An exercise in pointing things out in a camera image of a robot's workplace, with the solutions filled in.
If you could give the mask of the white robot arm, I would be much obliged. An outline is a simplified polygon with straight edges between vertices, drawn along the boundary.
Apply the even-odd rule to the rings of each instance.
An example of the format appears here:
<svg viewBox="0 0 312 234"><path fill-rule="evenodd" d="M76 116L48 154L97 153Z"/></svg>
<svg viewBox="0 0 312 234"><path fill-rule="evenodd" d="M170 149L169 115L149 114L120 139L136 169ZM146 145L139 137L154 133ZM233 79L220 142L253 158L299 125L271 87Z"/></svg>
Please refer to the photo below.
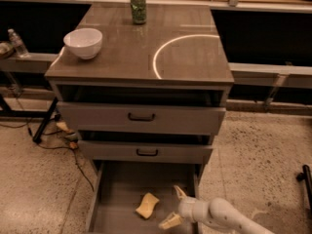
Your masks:
<svg viewBox="0 0 312 234"><path fill-rule="evenodd" d="M189 221L202 223L223 233L236 231L239 234L274 234L241 214L225 199L213 198L211 201L203 201L187 196L177 185L174 189L179 200L177 212L170 213L160 222L160 229L170 229Z"/></svg>

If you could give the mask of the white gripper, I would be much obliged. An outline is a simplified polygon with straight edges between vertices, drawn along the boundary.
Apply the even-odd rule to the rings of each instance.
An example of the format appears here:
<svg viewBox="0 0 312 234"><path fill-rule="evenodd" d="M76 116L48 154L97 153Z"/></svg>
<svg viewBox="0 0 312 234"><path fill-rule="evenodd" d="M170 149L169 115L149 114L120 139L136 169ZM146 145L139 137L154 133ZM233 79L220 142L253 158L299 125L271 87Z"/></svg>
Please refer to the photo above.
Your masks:
<svg viewBox="0 0 312 234"><path fill-rule="evenodd" d="M170 213L158 225L160 229L167 230L183 224L183 219L190 222L209 223L211 220L210 203L189 197L178 186L174 186L176 196L179 199L178 214Z"/></svg>

